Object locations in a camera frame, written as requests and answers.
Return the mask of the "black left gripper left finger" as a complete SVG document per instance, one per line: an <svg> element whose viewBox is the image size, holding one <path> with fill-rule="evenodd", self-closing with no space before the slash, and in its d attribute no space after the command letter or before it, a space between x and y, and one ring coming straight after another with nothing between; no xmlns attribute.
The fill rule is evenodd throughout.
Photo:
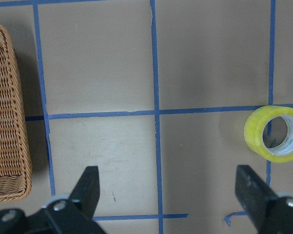
<svg viewBox="0 0 293 234"><path fill-rule="evenodd" d="M88 219L92 219L99 202L98 166L87 166L72 190L69 200Z"/></svg>

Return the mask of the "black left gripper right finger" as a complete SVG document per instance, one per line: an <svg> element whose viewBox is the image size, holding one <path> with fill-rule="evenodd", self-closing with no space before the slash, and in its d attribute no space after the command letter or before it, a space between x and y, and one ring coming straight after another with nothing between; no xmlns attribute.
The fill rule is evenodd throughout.
<svg viewBox="0 0 293 234"><path fill-rule="evenodd" d="M279 234L280 198L249 165L238 165L235 195L259 234Z"/></svg>

